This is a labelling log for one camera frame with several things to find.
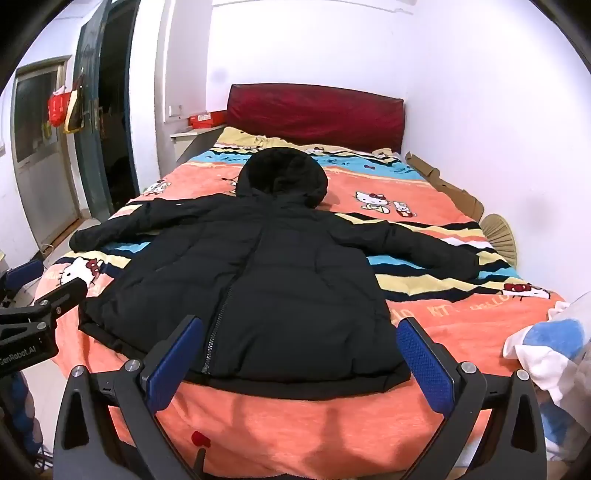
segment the floor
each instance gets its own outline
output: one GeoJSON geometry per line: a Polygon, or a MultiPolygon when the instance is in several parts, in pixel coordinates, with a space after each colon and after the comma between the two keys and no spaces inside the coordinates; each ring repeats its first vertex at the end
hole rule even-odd
{"type": "MultiPolygon", "coordinates": [[[[93,225],[97,225],[98,220],[85,220],[78,226],[77,230],[83,230],[93,225]]],[[[54,251],[45,259],[45,267],[53,263],[70,251],[68,242],[72,234],[67,236],[62,243],[55,247],[54,251]]],[[[15,298],[15,304],[18,307],[30,305],[35,297],[35,291],[39,280],[35,280],[29,285],[24,286],[15,298]]],[[[53,437],[56,433],[57,415],[60,411],[61,397],[66,388],[66,379],[61,374],[60,369],[51,360],[46,360],[40,364],[34,365],[23,370],[27,379],[29,390],[33,396],[35,405],[35,418],[39,421],[41,432],[43,433],[43,443],[50,452],[53,451],[53,437]]]]}

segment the jacket zipper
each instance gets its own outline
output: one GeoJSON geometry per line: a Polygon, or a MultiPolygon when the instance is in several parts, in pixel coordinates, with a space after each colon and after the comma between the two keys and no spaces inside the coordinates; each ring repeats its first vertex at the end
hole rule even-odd
{"type": "Polygon", "coordinates": [[[213,355],[213,343],[216,339],[216,334],[217,331],[220,328],[220,325],[222,323],[222,317],[223,317],[223,313],[224,310],[226,310],[226,305],[228,305],[228,302],[230,300],[230,298],[232,297],[232,289],[234,288],[234,284],[236,283],[236,281],[240,278],[240,276],[242,275],[242,273],[246,270],[248,264],[250,263],[250,260],[252,258],[252,254],[254,252],[257,251],[259,244],[261,243],[261,238],[262,238],[262,234],[263,234],[263,230],[265,228],[265,224],[263,224],[261,226],[261,232],[259,233],[255,245],[254,247],[252,247],[250,253],[248,254],[246,260],[243,262],[241,268],[239,269],[239,271],[236,273],[236,276],[234,277],[234,280],[232,281],[232,284],[230,285],[230,288],[228,289],[228,294],[226,295],[226,298],[224,299],[222,306],[220,307],[219,313],[217,314],[216,317],[216,323],[213,325],[213,330],[211,335],[209,336],[209,341],[207,342],[207,353],[205,355],[205,363],[203,364],[203,368],[201,369],[201,373],[202,374],[208,374],[209,373],[209,366],[210,363],[212,361],[212,355],[213,355]]]}
{"type": "Polygon", "coordinates": [[[222,323],[223,312],[224,312],[224,310],[226,310],[226,305],[228,304],[230,297],[232,297],[232,289],[233,288],[234,288],[234,284],[232,284],[230,286],[230,289],[228,290],[228,295],[226,295],[226,298],[224,299],[224,301],[222,303],[222,307],[220,308],[220,311],[217,314],[216,323],[213,326],[212,334],[209,336],[209,341],[207,343],[207,354],[205,356],[205,363],[203,364],[203,368],[201,369],[202,374],[206,374],[209,371],[209,363],[212,361],[213,343],[216,339],[216,334],[220,328],[220,324],[222,323]]]}

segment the jacket sleeve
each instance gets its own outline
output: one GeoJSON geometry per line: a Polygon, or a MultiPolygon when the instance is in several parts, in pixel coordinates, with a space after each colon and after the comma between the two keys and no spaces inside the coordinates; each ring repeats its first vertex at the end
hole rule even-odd
{"type": "Polygon", "coordinates": [[[139,233],[198,218],[229,199],[233,197],[222,193],[187,200],[154,199],[129,215],[111,218],[100,225],[74,233],[70,239],[70,248],[74,252],[81,252],[94,250],[109,242],[128,241],[139,233]]]}
{"type": "Polygon", "coordinates": [[[479,273],[479,258],[463,248],[385,220],[354,224],[334,213],[326,222],[340,245],[356,247],[366,255],[390,255],[428,269],[437,278],[468,280],[479,273]]]}

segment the blue gripper pad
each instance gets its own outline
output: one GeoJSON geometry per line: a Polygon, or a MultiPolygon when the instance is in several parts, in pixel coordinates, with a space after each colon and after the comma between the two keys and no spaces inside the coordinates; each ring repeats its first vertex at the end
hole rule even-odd
{"type": "Polygon", "coordinates": [[[146,381],[146,404],[152,414],[170,404],[203,343],[203,322],[194,317],[146,381]]]}
{"type": "Polygon", "coordinates": [[[22,286],[43,275],[43,262],[41,260],[31,260],[30,262],[13,268],[6,273],[4,287],[11,292],[18,292],[22,286]]]}
{"type": "Polygon", "coordinates": [[[407,319],[402,319],[398,324],[396,340],[429,406],[447,417],[454,407],[453,381],[431,347],[407,319]]]}

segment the bedspread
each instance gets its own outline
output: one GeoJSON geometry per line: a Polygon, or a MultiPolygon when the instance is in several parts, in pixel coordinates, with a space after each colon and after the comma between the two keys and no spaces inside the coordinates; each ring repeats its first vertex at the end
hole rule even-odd
{"type": "MultiPolygon", "coordinates": [[[[209,151],[181,165],[115,215],[126,215],[155,197],[181,199],[212,193],[234,194],[246,159],[260,148],[291,146],[310,153],[329,178],[320,206],[357,222],[387,220],[422,231],[477,253],[480,274],[472,281],[439,280],[409,262],[369,257],[387,300],[392,322],[414,316],[435,342],[459,361],[507,375],[518,364],[502,358],[505,339],[545,319],[560,296],[522,280],[497,254],[478,224],[460,213],[417,172],[388,150],[360,153],[329,145],[298,146],[226,128],[209,151]]],[[[110,244],[100,251],[68,253],[45,273],[37,296],[74,277],[95,296],[120,274],[150,235],[133,244],[110,244]]],[[[78,331],[77,310],[59,319],[54,361],[64,374],[78,364],[92,372],[118,369],[126,360],[78,331]]],[[[117,409],[113,418],[122,439],[131,442],[117,409]]],[[[480,415],[473,437],[482,434],[480,415]]],[[[219,476],[345,478],[408,468],[441,422],[414,380],[385,394],[330,401],[275,400],[181,384],[158,419],[181,454],[192,463],[199,431],[211,440],[206,471],[219,476]]]]}

